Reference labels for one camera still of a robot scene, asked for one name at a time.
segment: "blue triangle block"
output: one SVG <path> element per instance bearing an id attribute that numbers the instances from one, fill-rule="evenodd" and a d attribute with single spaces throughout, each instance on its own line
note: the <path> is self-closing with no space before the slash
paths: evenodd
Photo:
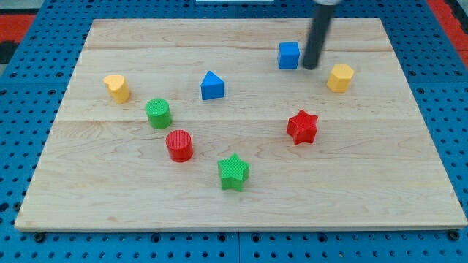
<path id="1" fill-rule="evenodd" d="M 224 81 L 212 71 L 208 71 L 202 81 L 202 100 L 224 97 Z"/>

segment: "red cylinder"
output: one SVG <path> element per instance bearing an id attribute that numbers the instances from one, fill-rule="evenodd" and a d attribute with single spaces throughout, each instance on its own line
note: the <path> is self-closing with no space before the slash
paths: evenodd
<path id="1" fill-rule="evenodd" d="M 166 146 L 173 161 L 185 162 L 193 156 L 192 138 L 187 131 L 175 130 L 169 133 Z"/>

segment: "blue pegboard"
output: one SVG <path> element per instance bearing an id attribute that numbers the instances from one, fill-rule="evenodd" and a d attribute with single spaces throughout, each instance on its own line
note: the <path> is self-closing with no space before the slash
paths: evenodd
<path id="1" fill-rule="evenodd" d="M 47 233 L 38 243 L 34 238 L 40 235 L 13 227 L 94 18 L 307 18 L 312 13 L 312 0 L 264 6 L 46 0 L 0 79 L 0 262 L 466 262 L 466 229 L 450 237 L 447 232 Z M 468 212 L 468 73 L 425 1 L 344 0 L 337 16 L 382 19 Z"/>

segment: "green cylinder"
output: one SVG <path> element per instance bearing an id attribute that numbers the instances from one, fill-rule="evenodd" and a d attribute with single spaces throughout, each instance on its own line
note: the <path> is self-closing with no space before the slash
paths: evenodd
<path id="1" fill-rule="evenodd" d="M 146 103 L 145 109 L 151 127 L 165 129 L 172 123 L 169 104 L 164 99 L 152 99 Z"/>

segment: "green block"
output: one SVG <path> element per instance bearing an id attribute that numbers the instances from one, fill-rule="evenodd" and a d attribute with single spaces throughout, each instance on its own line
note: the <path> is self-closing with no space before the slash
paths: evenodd
<path id="1" fill-rule="evenodd" d="M 152 99 L 146 103 L 146 115 L 151 127 L 165 129 L 172 123 L 169 104 L 164 99 Z"/>
<path id="2" fill-rule="evenodd" d="M 242 191 L 242 184 L 249 178 L 250 164 L 239 159 L 237 153 L 218 161 L 218 175 L 223 190 Z"/>

